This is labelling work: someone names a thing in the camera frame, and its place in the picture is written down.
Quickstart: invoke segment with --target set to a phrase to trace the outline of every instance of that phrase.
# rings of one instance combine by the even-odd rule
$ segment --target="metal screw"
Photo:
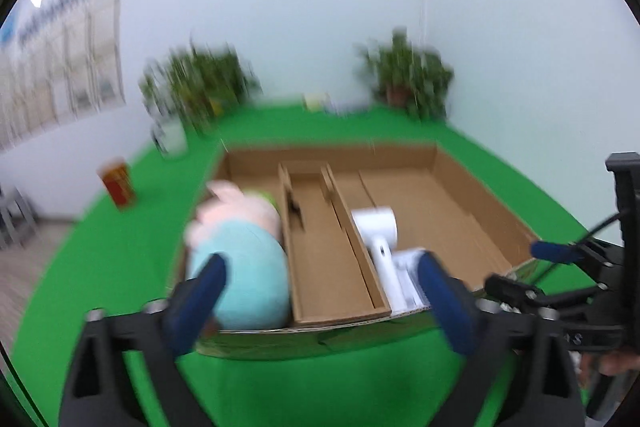
[[[149,314],[159,313],[167,309],[168,306],[169,303],[166,301],[166,299],[158,299],[156,301],[147,303],[143,308],[143,311]]]
[[[498,313],[500,311],[500,303],[489,299],[478,299],[476,306],[483,312]]]
[[[103,318],[104,318],[104,310],[101,310],[101,309],[91,310],[86,314],[87,322],[101,321]]]
[[[558,310],[555,310],[553,308],[540,308],[538,310],[538,315],[548,321],[556,321],[560,318]]]

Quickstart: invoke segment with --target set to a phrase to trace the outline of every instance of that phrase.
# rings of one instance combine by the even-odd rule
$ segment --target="green tablecloth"
[[[100,198],[58,252],[31,299],[14,348],[14,363],[47,421],[57,424],[67,364],[86,311],[133,312],[165,295],[182,230],[222,142],[372,139],[436,141],[540,237],[570,241],[584,231],[521,174],[444,124],[410,121],[385,108],[348,118],[300,107],[240,110],[222,121],[215,136],[191,135],[185,158],[166,161],[155,149],[142,155],[132,166],[136,206],[119,212]],[[563,267],[544,287],[557,291],[586,280],[577,269]],[[151,425],[166,425],[140,357],[131,354],[127,360]],[[241,362],[193,353],[180,360],[180,368],[220,427],[420,427],[446,397],[461,363],[440,332],[431,331],[313,359]],[[509,377],[505,367],[478,425],[492,425]]]

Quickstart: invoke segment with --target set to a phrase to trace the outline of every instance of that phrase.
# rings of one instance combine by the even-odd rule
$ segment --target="pink plush toy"
[[[220,224],[227,221],[246,221],[270,233],[276,241],[282,237],[280,214],[274,206],[257,193],[242,192],[232,182],[207,183],[215,196],[196,209],[196,220],[184,231],[184,241],[191,250],[212,237]]]

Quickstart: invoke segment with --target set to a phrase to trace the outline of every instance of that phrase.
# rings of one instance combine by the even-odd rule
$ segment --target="gray stool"
[[[12,214],[16,206],[21,216]],[[21,243],[36,231],[36,221],[31,207],[15,188],[0,196],[0,250]]]

